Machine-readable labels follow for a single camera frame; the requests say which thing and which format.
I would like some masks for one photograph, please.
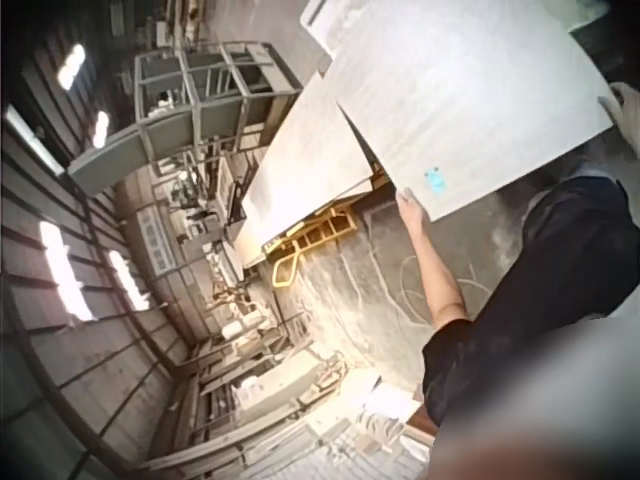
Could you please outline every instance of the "metal rack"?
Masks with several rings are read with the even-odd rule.
[[[201,43],[135,58],[136,123],[71,163],[69,175],[94,196],[150,164],[157,177],[217,163],[269,145],[300,92],[270,45]],[[242,139],[259,135],[257,145]]]

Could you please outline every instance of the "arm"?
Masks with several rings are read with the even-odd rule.
[[[458,282],[424,231],[423,222],[428,220],[426,212],[409,189],[398,192],[396,198],[400,217],[407,227],[416,252],[433,326],[440,330],[453,320],[469,320]]]

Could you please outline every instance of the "light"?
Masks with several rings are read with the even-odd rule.
[[[45,148],[42,142],[40,142],[40,139],[33,133],[33,130],[29,128],[29,125],[22,119],[16,109],[13,108],[13,105],[9,105],[7,112],[4,114],[4,118],[54,174],[62,175],[64,173],[64,168],[56,162],[55,158],[49,153],[49,150]]]
[[[98,112],[98,120],[96,121],[96,131],[93,134],[93,146],[96,148],[104,147],[107,141],[107,130],[109,129],[109,115],[105,112]]]
[[[258,377],[255,375],[245,378],[240,384],[240,388],[252,388],[258,384]]]
[[[113,268],[116,269],[116,273],[118,274],[122,287],[127,291],[127,295],[133,304],[133,308],[137,311],[149,310],[147,295],[142,295],[140,290],[138,290],[138,286],[131,276],[129,267],[127,267],[127,263],[124,261],[124,258],[122,258],[122,255],[115,250],[111,250],[109,252],[109,259],[111,260]]]
[[[40,236],[46,247],[45,257],[53,280],[58,284],[58,295],[67,311],[83,322],[95,320],[82,296],[81,284],[76,280],[67,257],[67,247],[60,229],[48,222],[40,222]]]
[[[64,61],[64,65],[58,71],[58,83],[65,90],[69,90],[73,85],[73,80],[80,71],[80,67],[87,58],[84,47],[80,44],[74,45],[71,53]]]

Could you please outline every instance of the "white board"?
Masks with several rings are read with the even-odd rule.
[[[331,58],[370,0],[309,0],[300,23]]]
[[[335,98],[314,75],[242,201],[256,243],[264,245],[372,174]]]
[[[540,0],[377,0],[324,79],[435,220],[611,126],[610,90]]]

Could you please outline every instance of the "concrete floor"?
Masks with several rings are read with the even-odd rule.
[[[307,0],[219,0],[209,34],[220,40],[271,42],[302,83],[323,52],[300,26]],[[625,179],[640,219],[638,161],[617,131],[610,131],[498,192],[438,221],[432,236],[461,283],[471,315],[513,264],[529,200],[586,153]],[[375,367],[386,381],[413,390],[421,381],[421,349],[433,333],[413,249],[392,189],[357,205],[358,230],[307,255],[294,285],[278,291],[285,317],[304,312],[306,329],[354,363]],[[268,265],[263,277],[270,278]],[[637,312],[636,292],[624,306]]]

